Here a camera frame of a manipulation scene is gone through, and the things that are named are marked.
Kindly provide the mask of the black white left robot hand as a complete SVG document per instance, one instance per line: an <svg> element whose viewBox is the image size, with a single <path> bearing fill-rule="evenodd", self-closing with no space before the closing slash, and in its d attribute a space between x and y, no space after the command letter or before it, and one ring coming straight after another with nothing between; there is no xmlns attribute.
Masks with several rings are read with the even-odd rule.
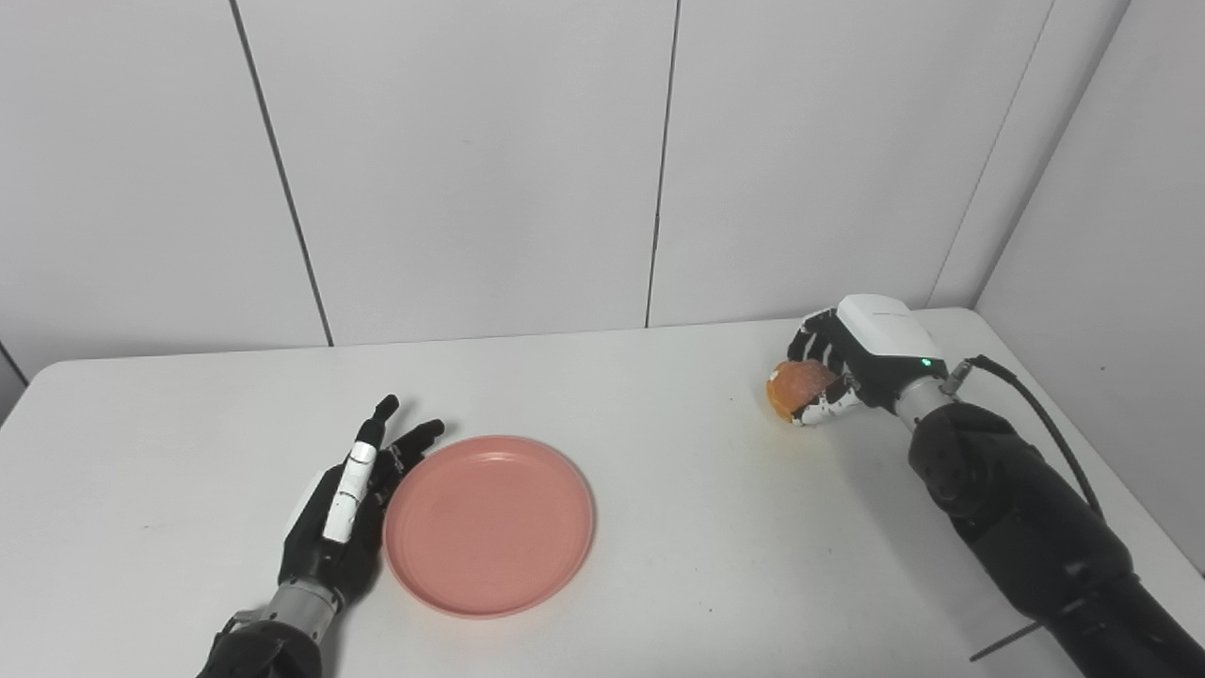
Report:
<svg viewBox="0 0 1205 678"><path fill-rule="evenodd" d="M446 430L443 420L422 421L386 444L386 428L399 408L395 395L380 400L348 454L321 476L284 540L280 583L319 585L331 592L339 612L374 584L394 493Z"/></svg>

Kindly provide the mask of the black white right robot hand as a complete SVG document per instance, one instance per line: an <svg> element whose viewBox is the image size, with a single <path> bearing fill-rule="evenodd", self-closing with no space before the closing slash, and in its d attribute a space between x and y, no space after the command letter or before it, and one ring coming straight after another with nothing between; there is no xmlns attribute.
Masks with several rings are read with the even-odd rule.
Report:
<svg viewBox="0 0 1205 678"><path fill-rule="evenodd" d="M789 421L815 428L858 405L898 415L909 429L956 402L944 393L946 361L929 331L904 301L847 295L803 318L788 346L790 362L815 361L836 381L803 403L789 405Z"/></svg>

